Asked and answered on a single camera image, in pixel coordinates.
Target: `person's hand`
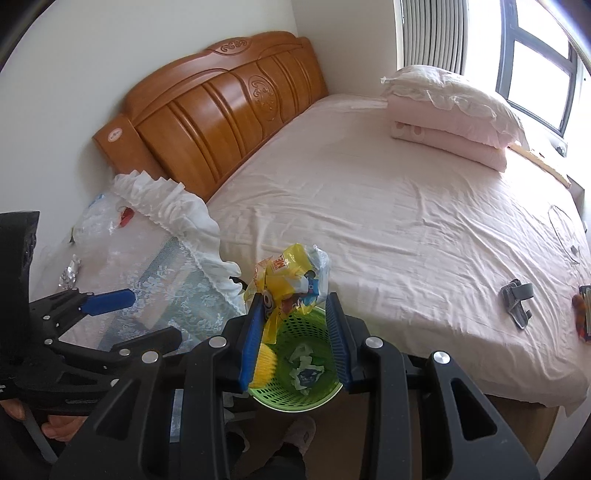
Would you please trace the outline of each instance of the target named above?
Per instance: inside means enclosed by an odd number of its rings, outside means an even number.
[[[4,411],[15,420],[25,419],[25,407],[20,400],[0,400]],[[69,442],[80,429],[87,417],[69,417],[65,415],[48,415],[48,422],[41,425],[41,430],[47,438],[60,442]]]

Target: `green basket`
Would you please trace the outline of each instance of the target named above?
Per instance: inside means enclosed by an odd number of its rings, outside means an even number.
[[[324,373],[308,395],[298,392],[293,386],[293,378],[290,377],[293,367],[289,363],[289,357],[302,342],[314,350],[313,356],[326,359]],[[326,318],[321,308],[316,307],[307,315],[290,315],[279,327],[277,343],[269,347],[277,354],[275,377],[263,388],[248,390],[263,405],[284,412],[309,411],[327,403],[343,387],[337,378]]]

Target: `metal screw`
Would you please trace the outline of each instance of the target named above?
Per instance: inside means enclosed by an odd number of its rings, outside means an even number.
[[[158,352],[150,350],[142,355],[142,362],[145,364],[153,364],[158,360]]]
[[[367,337],[365,344],[370,348],[382,348],[384,341],[380,337]]]
[[[224,337],[211,337],[209,339],[209,346],[212,348],[221,348],[223,346],[226,346],[226,344],[228,343],[228,341],[224,338]]]
[[[452,357],[449,356],[446,352],[435,352],[433,354],[433,360],[435,360],[438,364],[448,364]]]

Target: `wooden headboard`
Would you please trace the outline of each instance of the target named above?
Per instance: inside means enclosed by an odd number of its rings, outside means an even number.
[[[117,173],[147,171],[207,201],[277,131],[327,95],[307,38],[216,43],[139,82],[93,137]]]

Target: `wrinkled sheet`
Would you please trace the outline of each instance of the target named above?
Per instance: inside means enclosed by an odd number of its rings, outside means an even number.
[[[579,404],[591,346],[570,302],[590,256],[568,191],[512,151],[499,173],[391,138],[385,107],[329,96],[253,155],[207,204],[222,258],[248,279],[288,245],[317,244],[329,290],[373,334],[414,355],[449,352],[487,394]],[[534,284],[525,330],[499,298],[515,277]]]

